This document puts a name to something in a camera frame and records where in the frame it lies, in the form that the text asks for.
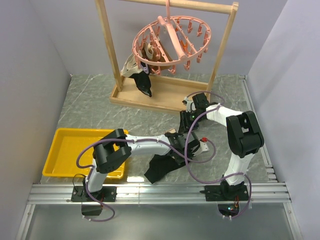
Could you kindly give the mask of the brown underwear on hanger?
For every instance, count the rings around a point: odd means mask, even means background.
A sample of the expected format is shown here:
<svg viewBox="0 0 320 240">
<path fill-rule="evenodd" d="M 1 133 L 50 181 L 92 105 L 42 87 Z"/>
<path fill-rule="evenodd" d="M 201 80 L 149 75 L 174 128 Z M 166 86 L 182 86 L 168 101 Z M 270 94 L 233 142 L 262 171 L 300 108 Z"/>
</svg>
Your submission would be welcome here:
<svg viewBox="0 0 320 240">
<path fill-rule="evenodd" d="M 167 53 L 167 51 L 166 51 L 165 47 L 163 46 L 163 44 L 161 43 L 161 41 L 159 41 L 159 43 L 160 43 L 160 46 L 162 47 L 165 55 L 167 56 L 168 60 L 172 61 L 172 58 Z M 165 58 L 162 55 L 160 56 L 159 59 L 157 59 L 157 53 L 153 50 L 151 44 L 147 43 L 147 42 L 144 42 L 143 48 L 141 50 L 141 54 L 144 59 L 147 59 L 148 61 L 151 61 L 151 62 L 166 62 Z M 169 68 L 170 68 L 170 66 L 160 66 L 161 71 L 169 69 Z M 153 70 L 157 71 L 158 66 L 148 64 L 148 69 L 149 69 L 149 73 L 154 74 Z"/>
</svg>

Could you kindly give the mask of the yellow plastic tray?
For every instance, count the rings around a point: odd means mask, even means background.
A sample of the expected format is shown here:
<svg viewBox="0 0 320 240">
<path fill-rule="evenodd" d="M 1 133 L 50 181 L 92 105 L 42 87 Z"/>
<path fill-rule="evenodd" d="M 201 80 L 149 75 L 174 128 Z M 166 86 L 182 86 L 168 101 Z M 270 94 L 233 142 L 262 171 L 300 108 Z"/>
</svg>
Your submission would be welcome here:
<svg viewBox="0 0 320 240">
<path fill-rule="evenodd" d="M 46 177 L 72 178 L 75 174 L 87 175 L 89 169 L 81 169 L 76 160 L 81 151 L 99 141 L 112 129 L 58 128 L 53 137 L 42 175 Z"/>
</svg>

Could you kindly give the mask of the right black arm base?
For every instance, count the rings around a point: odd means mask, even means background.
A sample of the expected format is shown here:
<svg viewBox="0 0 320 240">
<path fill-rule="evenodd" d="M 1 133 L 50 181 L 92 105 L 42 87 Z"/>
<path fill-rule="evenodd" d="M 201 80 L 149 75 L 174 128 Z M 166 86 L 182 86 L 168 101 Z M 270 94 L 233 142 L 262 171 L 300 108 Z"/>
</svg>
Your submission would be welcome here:
<svg viewBox="0 0 320 240">
<path fill-rule="evenodd" d="M 250 199 L 249 190 L 244 182 L 229 185 L 226 181 L 222 181 L 220 185 L 206 185 L 200 193 L 205 195 L 207 202 L 230 202 L 217 205 L 222 217 L 228 217 L 229 219 L 239 215 L 240 201 Z"/>
</svg>

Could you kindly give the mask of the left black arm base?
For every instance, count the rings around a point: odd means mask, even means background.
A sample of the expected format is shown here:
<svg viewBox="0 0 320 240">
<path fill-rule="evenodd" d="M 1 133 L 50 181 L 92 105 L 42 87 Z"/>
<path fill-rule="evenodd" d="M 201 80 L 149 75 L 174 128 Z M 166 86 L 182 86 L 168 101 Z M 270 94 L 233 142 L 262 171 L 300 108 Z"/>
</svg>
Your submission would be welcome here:
<svg viewBox="0 0 320 240">
<path fill-rule="evenodd" d="M 91 192 L 90 194 L 100 202 L 113 203 L 116 201 L 117 187 L 103 186 L 101 190 Z M 101 204 L 84 204 L 94 202 L 84 186 L 76 185 L 73 187 L 70 201 L 72 203 L 81 203 L 81 213 L 85 217 L 98 217 L 103 211 Z"/>
</svg>

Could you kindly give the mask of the pink round clip hanger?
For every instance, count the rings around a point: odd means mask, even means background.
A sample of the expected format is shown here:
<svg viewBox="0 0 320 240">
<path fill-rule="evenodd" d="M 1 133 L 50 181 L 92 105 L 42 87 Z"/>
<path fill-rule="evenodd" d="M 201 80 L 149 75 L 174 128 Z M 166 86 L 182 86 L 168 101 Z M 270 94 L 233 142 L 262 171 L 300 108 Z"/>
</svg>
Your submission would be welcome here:
<svg viewBox="0 0 320 240">
<path fill-rule="evenodd" d="M 201 62 L 203 53 L 208 51 L 208 47 L 212 38 L 212 31 L 209 25 L 201 19 L 191 16 L 171 16 L 170 1 L 165 1 L 166 17 L 161 15 L 157 20 L 142 28 L 132 43 L 132 53 L 140 70 L 149 73 L 149 65 L 158 66 L 158 70 L 153 70 L 154 74 L 161 74 L 161 66 L 170 66 L 167 70 L 172 74 L 176 73 L 176 65 L 182 64 L 185 70 L 190 69 L 191 60 L 196 59 L 197 63 Z M 197 37 L 203 37 L 202 46 L 196 48 L 188 38 L 188 34 L 193 31 L 193 24 L 198 24 L 196 32 Z M 177 59 L 169 61 L 163 51 L 160 41 L 160 30 L 164 28 L 169 36 L 173 49 L 177 55 Z M 144 43 L 150 44 L 156 57 L 159 59 L 164 57 L 165 62 L 149 61 L 144 59 L 141 53 Z"/>
</svg>

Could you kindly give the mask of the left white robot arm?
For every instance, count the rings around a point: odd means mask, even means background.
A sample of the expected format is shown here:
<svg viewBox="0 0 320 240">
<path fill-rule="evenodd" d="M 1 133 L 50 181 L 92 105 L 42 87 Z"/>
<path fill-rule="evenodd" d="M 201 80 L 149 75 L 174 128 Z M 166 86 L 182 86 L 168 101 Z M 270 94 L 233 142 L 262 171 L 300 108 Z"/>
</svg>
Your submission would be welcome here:
<svg viewBox="0 0 320 240">
<path fill-rule="evenodd" d="M 83 195 L 89 201 L 96 201 L 101 195 L 107 174 L 117 170 L 128 158 L 152 155 L 149 168 L 144 174 L 154 184 L 166 174 L 184 167 L 200 149 L 200 141 L 193 136 L 190 147 L 185 150 L 186 138 L 182 133 L 158 136 L 134 136 L 125 134 L 119 128 L 103 137 L 93 147 L 93 170 L 86 180 Z"/>
</svg>

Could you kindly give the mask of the wooden hanging rack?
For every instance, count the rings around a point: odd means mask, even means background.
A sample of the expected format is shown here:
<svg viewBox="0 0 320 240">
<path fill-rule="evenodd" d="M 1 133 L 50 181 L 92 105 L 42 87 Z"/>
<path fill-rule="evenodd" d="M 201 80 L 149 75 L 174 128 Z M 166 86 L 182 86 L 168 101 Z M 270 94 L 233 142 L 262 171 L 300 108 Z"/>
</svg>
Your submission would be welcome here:
<svg viewBox="0 0 320 240">
<path fill-rule="evenodd" d="M 143 1 L 143 3 L 166 7 L 165 1 L 166 0 L 145 0 Z M 178 114 L 183 110 L 182 99 L 187 94 L 192 94 L 195 90 L 205 91 L 206 96 L 210 94 L 239 8 L 238 2 L 234 2 L 231 5 L 226 5 L 192 0 L 170 1 L 170 8 L 173 7 L 202 12 L 226 14 L 228 15 L 228 20 L 216 55 L 215 64 L 213 66 L 213 71 L 209 82 L 203 83 L 182 78 L 162 76 L 161 74 L 158 75 L 154 73 L 150 76 L 152 83 L 152 97 L 140 96 L 138 91 L 134 89 L 133 82 L 128 77 L 123 77 L 121 75 L 105 2 L 103 0 L 97 0 L 95 1 L 95 5 L 101 23 L 105 45 L 108 51 L 108 56 L 115 79 L 115 86 L 109 98 L 111 103 L 127 107 L 147 109 L 151 111 Z"/>
</svg>

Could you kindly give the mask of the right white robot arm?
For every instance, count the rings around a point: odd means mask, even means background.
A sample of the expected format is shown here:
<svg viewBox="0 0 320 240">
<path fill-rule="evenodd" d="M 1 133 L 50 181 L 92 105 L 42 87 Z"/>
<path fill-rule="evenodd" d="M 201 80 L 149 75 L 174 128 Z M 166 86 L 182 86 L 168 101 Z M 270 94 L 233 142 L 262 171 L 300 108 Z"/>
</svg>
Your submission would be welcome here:
<svg viewBox="0 0 320 240">
<path fill-rule="evenodd" d="M 209 102 L 205 93 L 196 91 L 184 98 L 182 103 L 186 109 L 180 112 L 179 132 L 186 133 L 188 141 L 199 121 L 210 120 L 226 127 L 231 157 L 220 184 L 220 194 L 231 200 L 244 185 L 249 163 L 265 141 L 253 111 L 236 111 L 221 103 Z"/>
</svg>

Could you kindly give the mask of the black underwear beige waistband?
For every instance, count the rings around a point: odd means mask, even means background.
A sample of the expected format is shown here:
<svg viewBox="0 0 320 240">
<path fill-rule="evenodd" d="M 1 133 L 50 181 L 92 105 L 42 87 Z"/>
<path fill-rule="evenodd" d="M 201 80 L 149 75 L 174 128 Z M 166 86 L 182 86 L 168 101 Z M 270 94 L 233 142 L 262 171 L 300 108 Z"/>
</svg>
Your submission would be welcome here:
<svg viewBox="0 0 320 240">
<path fill-rule="evenodd" d="M 163 135 L 163 139 L 160 139 L 158 142 L 152 141 L 153 144 L 157 148 L 160 147 L 160 150 L 154 150 L 152 153 L 154 153 L 154 156 L 149 162 L 149 168 L 145 172 L 144 176 L 147 178 L 147 180 L 154 184 L 160 180 L 162 180 L 165 175 L 167 175 L 170 172 L 173 172 L 177 169 L 180 169 L 186 165 L 178 165 L 175 160 L 169 156 L 169 153 L 171 150 L 176 152 L 181 157 L 183 156 L 181 153 L 179 153 L 175 148 L 173 148 L 170 144 L 169 139 L 167 138 L 167 134 L 180 134 L 178 132 L 166 132 Z"/>
</svg>

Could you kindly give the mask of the beige underwear on hanger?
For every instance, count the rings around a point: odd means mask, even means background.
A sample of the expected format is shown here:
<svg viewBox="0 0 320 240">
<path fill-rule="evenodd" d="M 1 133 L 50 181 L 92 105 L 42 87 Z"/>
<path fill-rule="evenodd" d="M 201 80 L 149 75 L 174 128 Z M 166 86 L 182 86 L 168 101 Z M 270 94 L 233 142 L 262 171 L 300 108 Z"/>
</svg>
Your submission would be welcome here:
<svg viewBox="0 0 320 240">
<path fill-rule="evenodd" d="M 125 78 L 129 78 L 133 74 L 140 73 L 140 69 L 138 68 L 138 65 L 133 53 L 125 61 L 120 73 Z"/>
</svg>

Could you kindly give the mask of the aluminium mounting rail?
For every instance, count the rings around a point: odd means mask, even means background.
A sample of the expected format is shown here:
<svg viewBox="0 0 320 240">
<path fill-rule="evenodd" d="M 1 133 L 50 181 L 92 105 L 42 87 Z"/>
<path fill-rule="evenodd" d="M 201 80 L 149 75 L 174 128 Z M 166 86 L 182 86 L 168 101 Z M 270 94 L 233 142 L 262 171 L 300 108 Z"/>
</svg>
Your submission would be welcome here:
<svg viewBox="0 0 320 240">
<path fill-rule="evenodd" d="M 199 183 L 117 184 L 115 203 L 118 205 L 205 204 L 205 195 L 200 192 L 203 189 L 204 186 Z M 71 183 L 33 184 L 16 239 L 26 239 L 36 205 L 70 205 L 72 194 Z M 303 239 L 285 183 L 254 182 L 251 202 L 253 204 L 282 203 L 293 238 Z"/>
</svg>

